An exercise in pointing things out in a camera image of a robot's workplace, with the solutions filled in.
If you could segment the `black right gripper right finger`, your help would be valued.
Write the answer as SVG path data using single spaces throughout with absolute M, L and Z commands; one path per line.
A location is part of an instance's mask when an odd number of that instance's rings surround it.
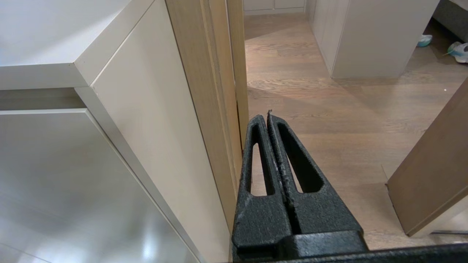
M 362 235 L 361 225 L 286 120 L 269 112 L 267 128 L 294 234 Z

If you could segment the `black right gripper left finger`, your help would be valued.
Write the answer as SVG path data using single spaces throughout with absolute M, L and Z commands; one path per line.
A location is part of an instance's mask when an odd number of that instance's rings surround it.
M 251 193 L 254 145 L 259 148 L 266 196 Z M 267 125 L 262 115 L 256 115 L 247 126 L 232 232 L 233 261 L 274 261 L 280 255 L 279 241 L 289 235 L 291 225 Z

